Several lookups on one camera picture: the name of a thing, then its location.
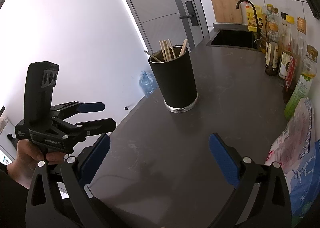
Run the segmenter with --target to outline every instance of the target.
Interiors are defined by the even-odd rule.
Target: cylindrical utensil holder
[[[179,57],[181,46],[174,46],[175,59],[167,62],[157,62],[152,57],[149,64],[164,97],[164,104],[171,112],[185,112],[192,109],[198,100],[195,78],[188,48]],[[153,54],[164,61],[162,51]]]

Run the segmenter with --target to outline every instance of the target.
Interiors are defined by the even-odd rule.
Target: light strip
[[[142,35],[141,35],[141,32],[140,32],[140,30],[139,30],[139,28],[138,28],[138,25],[137,25],[137,23],[136,23],[133,15],[132,15],[132,12],[131,12],[131,10],[130,10],[130,8],[129,8],[129,5],[128,5],[127,1],[126,1],[126,0],[122,0],[122,2],[123,2],[123,4],[124,4],[124,7],[125,7],[126,10],[127,10],[127,13],[129,14],[129,17],[130,17],[130,19],[131,19],[131,21],[132,21],[132,24],[133,24],[133,26],[134,26],[134,28],[135,28],[138,36],[139,36],[139,39],[140,39],[140,41],[141,41],[141,44],[143,45],[143,48],[144,48],[145,50],[149,51],[148,48],[147,48],[146,43],[145,43],[144,40],[143,40],[143,37],[142,37]]]

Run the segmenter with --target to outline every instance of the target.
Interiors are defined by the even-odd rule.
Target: human hand
[[[49,152],[46,159],[49,164],[58,164],[63,162],[64,156],[65,153],[59,151]],[[13,180],[29,189],[33,172],[41,160],[44,160],[44,156],[38,146],[29,140],[19,140],[17,158],[7,166],[8,174]]]

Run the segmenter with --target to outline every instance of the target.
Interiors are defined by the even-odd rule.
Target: barcode
[[[286,139],[287,137],[289,137],[289,128],[285,128],[284,131],[283,131],[283,137],[284,139]]]

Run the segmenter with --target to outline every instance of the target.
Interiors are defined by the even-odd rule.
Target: gray door
[[[193,49],[208,33],[200,0],[127,0],[138,24],[147,48],[156,52],[160,49],[159,40],[171,39],[173,45],[182,45],[189,39],[189,48]],[[191,1],[197,17],[198,26],[193,26],[186,7]]]

